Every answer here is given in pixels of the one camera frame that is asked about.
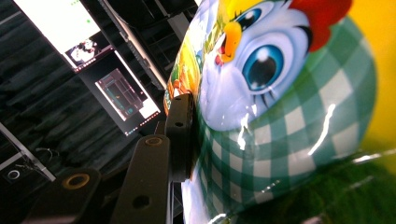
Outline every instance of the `blue eye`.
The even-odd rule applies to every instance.
[[[236,21],[241,24],[242,30],[244,31],[255,21],[257,21],[261,14],[262,11],[259,8],[255,8],[240,16],[238,19],[236,19]]]
[[[283,67],[283,54],[272,45],[255,49],[247,58],[242,74],[251,91],[262,91],[278,78]]]

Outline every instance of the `green checkered pattern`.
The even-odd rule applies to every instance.
[[[235,214],[296,188],[319,166],[352,154],[375,103],[368,44],[346,18],[311,53],[294,84],[244,130],[216,132],[199,118],[198,172],[209,215]],[[240,149],[238,136],[246,141]]]

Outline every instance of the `colorful inflatable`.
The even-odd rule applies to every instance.
[[[343,175],[364,180],[370,170],[388,175],[393,169],[389,163],[383,170],[357,165],[370,161],[370,153],[392,155],[388,149],[396,146],[390,115],[395,113],[378,115],[384,104],[381,78],[394,72],[377,63],[389,56],[381,59],[377,54],[382,52],[373,51],[367,36],[375,38],[375,31],[361,29],[370,15],[364,10],[371,11],[363,2],[368,4],[360,1],[356,8],[349,0],[201,3],[164,97],[165,109],[183,93],[192,94],[196,105],[200,150],[191,178],[182,184],[187,223],[262,223],[274,216],[265,211],[275,208],[272,212],[282,214],[291,204],[298,207],[295,200],[310,198],[309,190],[317,195],[321,184],[327,188]],[[393,16],[389,22],[393,38],[376,44],[396,57]],[[388,107],[395,112],[394,102]],[[386,122],[393,127],[385,136],[388,145],[378,151],[377,137]],[[346,164],[350,174],[343,172]],[[350,185],[361,181],[352,177]],[[329,192],[341,195],[347,186]],[[319,214],[332,203],[308,203],[316,208],[309,210],[312,214],[300,212],[281,222],[330,220]]]

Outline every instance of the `yellow surface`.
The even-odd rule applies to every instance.
[[[349,15],[370,42],[377,69],[375,112],[362,148],[396,148],[396,1],[355,0]],[[387,162],[396,174],[395,162]]]

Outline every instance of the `red comb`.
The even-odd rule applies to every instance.
[[[313,34],[309,51],[324,46],[330,38],[330,26],[345,17],[352,0],[294,0],[290,8],[302,11],[309,19]]]

